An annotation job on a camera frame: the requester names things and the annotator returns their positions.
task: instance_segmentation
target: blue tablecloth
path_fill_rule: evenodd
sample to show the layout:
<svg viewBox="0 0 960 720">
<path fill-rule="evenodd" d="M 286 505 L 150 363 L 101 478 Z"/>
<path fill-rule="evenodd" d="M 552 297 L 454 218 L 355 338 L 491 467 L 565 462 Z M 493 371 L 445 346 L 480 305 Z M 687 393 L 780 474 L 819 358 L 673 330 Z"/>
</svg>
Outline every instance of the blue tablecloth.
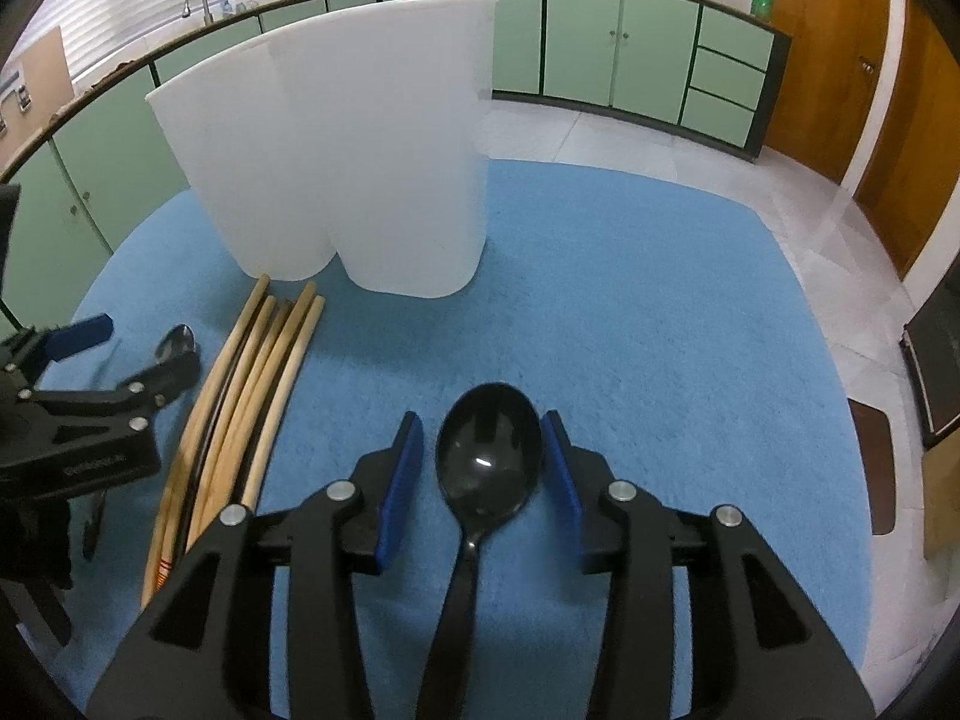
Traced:
<svg viewBox="0 0 960 720">
<path fill-rule="evenodd" d="M 260 504 L 296 506 L 388 445 L 405 410 L 424 420 L 428 455 L 400 557 L 354 583 L 377 717 L 413 714 L 456 553 L 433 467 L 440 423 L 490 380 L 519 386 L 541 412 L 558 409 L 573 442 L 666 505 L 744 509 L 859 664 L 870 517 L 856 435 L 803 291 L 760 220 L 702 191 L 589 167 L 492 162 L 488 192 L 487 247 L 457 295 L 364 292 L 338 260 L 320 274 L 328 304 Z M 131 234 L 78 310 L 111 314 L 114 340 L 54 365 L 45 386 L 114 386 L 150 364 L 177 322 L 193 327 L 209 367 L 250 288 L 186 191 Z M 274 285 L 291 298 L 299 288 Z M 168 459 L 187 410 L 181 401 L 157 420 Z M 80 704 L 136 618 L 164 476 L 111 493 L 96 559 L 77 550 L 67 600 L 76 638 L 51 669 Z M 565 557 L 538 491 L 485 546 L 464 717 L 583 717 L 607 589 L 607 577 L 582 577 Z M 677 625 L 681 710 L 686 611 Z M 272 702 L 285 712 L 278 637 L 274 650 Z"/>
</svg>

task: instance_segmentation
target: spoon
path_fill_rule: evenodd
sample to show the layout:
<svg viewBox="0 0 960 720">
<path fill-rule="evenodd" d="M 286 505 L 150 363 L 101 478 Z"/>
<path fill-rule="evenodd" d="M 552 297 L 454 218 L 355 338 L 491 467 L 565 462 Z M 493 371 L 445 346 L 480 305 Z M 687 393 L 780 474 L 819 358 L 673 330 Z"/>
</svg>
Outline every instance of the spoon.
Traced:
<svg viewBox="0 0 960 720">
<path fill-rule="evenodd" d="M 527 502 L 536 487 L 543 449 L 534 407 L 506 384 L 471 389 L 443 420 L 437 476 L 460 524 L 460 550 L 427 657 L 416 720 L 448 720 L 463 710 L 480 544 Z"/>
<path fill-rule="evenodd" d="M 154 350 L 154 361 L 159 365 L 161 362 L 173 360 L 174 357 L 190 351 L 200 351 L 193 337 L 193 330 L 185 324 L 175 324 L 160 339 L 160 343 L 157 343 L 157 348 Z M 107 490 L 94 493 L 93 498 L 90 498 L 88 518 L 83 524 L 83 542 L 80 552 L 85 560 L 93 560 L 93 555 L 97 551 L 97 544 L 100 542 L 100 528 L 103 526 L 104 509 L 106 507 Z"/>
</svg>

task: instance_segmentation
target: spoon handle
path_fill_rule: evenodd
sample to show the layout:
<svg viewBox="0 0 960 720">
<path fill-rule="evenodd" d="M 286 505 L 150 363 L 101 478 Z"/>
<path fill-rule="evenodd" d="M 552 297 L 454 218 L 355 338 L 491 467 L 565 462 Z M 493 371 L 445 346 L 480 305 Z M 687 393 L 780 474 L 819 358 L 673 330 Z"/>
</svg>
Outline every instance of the spoon handle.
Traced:
<svg viewBox="0 0 960 720">
<path fill-rule="evenodd" d="M 463 711 L 473 647 L 479 565 L 479 541 L 472 541 L 464 534 L 426 659 L 424 680 L 416 699 L 416 720 L 456 720 Z"/>
</svg>

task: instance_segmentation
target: bundle of chopsticks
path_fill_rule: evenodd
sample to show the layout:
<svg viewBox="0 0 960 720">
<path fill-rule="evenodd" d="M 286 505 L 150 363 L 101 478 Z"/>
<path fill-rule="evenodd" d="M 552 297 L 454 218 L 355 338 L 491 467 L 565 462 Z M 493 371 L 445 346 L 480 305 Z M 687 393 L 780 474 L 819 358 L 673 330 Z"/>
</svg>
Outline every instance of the bundle of chopsticks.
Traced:
<svg viewBox="0 0 960 720">
<path fill-rule="evenodd" d="M 324 303 L 312 281 L 292 307 L 267 295 L 269 284 L 263 275 L 254 285 L 187 420 L 160 498 L 140 596 L 144 607 L 224 506 L 256 510 Z"/>
</svg>

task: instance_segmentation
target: metal screw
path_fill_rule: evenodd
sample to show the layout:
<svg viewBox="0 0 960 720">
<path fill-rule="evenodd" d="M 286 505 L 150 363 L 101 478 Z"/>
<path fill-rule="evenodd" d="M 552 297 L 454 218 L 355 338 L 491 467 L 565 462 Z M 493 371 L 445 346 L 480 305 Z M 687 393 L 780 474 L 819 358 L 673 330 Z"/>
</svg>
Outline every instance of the metal screw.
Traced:
<svg viewBox="0 0 960 720">
<path fill-rule="evenodd" d="M 637 488 L 634 487 L 630 482 L 624 482 L 623 480 L 618 479 L 617 481 L 610 483 L 610 486 L 607 488 L 607 493 L 611 498 L 613 498 L 614 501 L 626 503 L 627 501 L 632 501 L 637 497 Z"/>
<path fill-rule="evenodd" d="M 239 525 L 245 519 L 247 519 L 247 510 L 238 503 L 232 503 L 220 512 L 220 522 L 229 527 Z"/>
<path fill-rule="evenodd" d="M 341 479 L 339 482 L 331 482 L 326 488 L 326 497 L 331 501 L 349 501 L 357 492 L 352 482 Z"/>
<path fill-rule="evenodd" d="M 726 525 L 728 528 L 736 528 L 737 525 L 743 522 L 743 512 L 736 506 L 726 505 L 718 507 L 716 517 L 721 525 Z"/>
</svg>

